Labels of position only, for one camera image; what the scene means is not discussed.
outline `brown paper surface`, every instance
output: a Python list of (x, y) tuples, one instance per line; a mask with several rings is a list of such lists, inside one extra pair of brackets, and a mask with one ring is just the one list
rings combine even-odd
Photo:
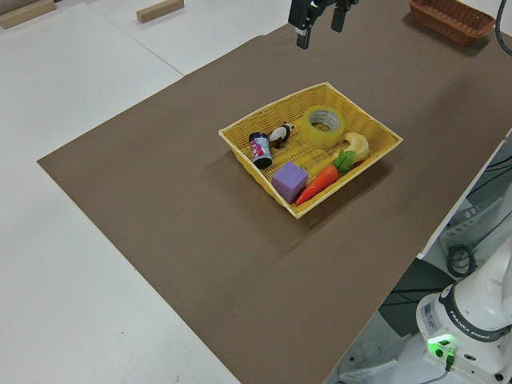
[[(321, 383), (512, 122), (512, 59), (407, 2), (255, 38), (40, 160), (243, 384)], [(218, 130), (330, 82), (404, 142), (295, 220)]]

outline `yellow wicker basket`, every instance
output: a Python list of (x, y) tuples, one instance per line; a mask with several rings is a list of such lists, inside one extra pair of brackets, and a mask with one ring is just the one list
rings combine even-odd
[[(302, 115), (310, 106), (314, 105), (327, 105), (339, 111), (346, 121), (345, 131), (363, 134), (370, 145), (370, 153), (359, 166), (341, 176), (334, 184), (325, 188), (308, 202), (296, 206), (288, 204), (272, 186), (270, 182), (274, 173), (286, 162), (293, 162), (308, 172), (309, 184), (341, 148), (348, 147), (347, 142), (340, 142), (332, 148), (320, 150), (304, 143), (299, 133)], [(272, 165), (260, 170), (252, 163), (249, 135), (253, 132), (269, 134), (284, 122), (294, 124), (295, 128), (281, 149), (272, 149)], [(231, 147), (234, 155), (247, 172), (252, 174), (265, 191), (295, 218), (300, 218), (315, 208), (320, 202), (375, 164), (385, 154), (391, 152), (402, 141), (402, 138), (395, 132), (369, 116), (327, 82), (272, 102), (220, 130), (218, 134)]]

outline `cable connector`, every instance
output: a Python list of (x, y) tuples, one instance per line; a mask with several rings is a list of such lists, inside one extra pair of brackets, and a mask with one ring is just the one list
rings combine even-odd
[(453, 348), (451, 346), (450, 351), (448, 352), (448, 356), (446, 356), (446, 368), (445, 368), (446, 372), (450, 372), (451, 366), (454, 364), (454, 361), (455, 361), (454, 352), (455, 352), (455, 348)]

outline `basket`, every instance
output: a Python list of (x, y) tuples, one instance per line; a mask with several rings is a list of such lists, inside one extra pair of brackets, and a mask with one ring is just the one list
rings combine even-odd
[(494, 18), (457, 0), (409, 0), (416, 22), (457, 44), (470, 46), (494, 25)]
[[(332, 161), (341, 148), (348, 147), (348, 143), (343, 141), (326, 150), (320, 150), (304, 143), (299, 133), (302, 115), (310, 106), (314, 105), (327, 105), (339, 111), (345, 119), (345, 131), (363, 134), (368, 140), (370, 153), (361, 164), (341, 176), (334, 184), (325, 188), (311, 200), (296, 206), (286, 202), (272, 186), (271, 180), (274, 173), (290, 161), (308, 172), (309, 184)], [(294, 129), (281, 149), (272, 149), (272, 165), (260, 170), (252, 163), (248, 137), (253, 132), (269, 134), (284, 122), (294, 124)], [(295, 218), (300, 218), (315, 208), (350, 180), (375, 164), (385, 154), (391, 152), (402, 141), (402, 138), (396, 133), (369, 116), (327, 82), (272, 102), (220, 130), (218, 134), (230, 146), (247, 172)]]

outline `brown wicker basket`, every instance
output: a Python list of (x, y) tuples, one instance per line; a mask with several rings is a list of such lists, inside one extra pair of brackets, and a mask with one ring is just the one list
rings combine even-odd
[(457, 44), (470, 46), (494, 25), (494, 18), (457, 0), (409, 0), (417, 22)]

